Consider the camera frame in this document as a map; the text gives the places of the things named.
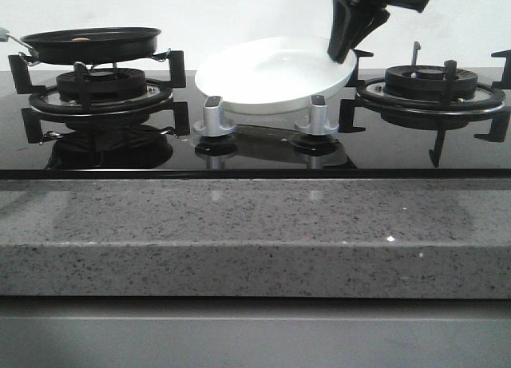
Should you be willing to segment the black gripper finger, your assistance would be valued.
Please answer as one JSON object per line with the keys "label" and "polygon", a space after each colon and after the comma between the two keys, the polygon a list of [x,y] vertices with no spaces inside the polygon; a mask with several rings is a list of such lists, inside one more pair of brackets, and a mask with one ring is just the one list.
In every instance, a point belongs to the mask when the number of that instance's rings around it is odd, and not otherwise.
{"label": "black gripper finger", "polygon": [[369,34],[385,24],[390,17],[386,9],[351,9],[351,18],[348,24],[349,33],[347,46],[354,49]]}
{"label": "black gripper finger", "polygon": [[327,53],[332,61],[344,63],[348,52],[362,40],[370,22],[370,9],[362,0],[332,0],[333,20]]}

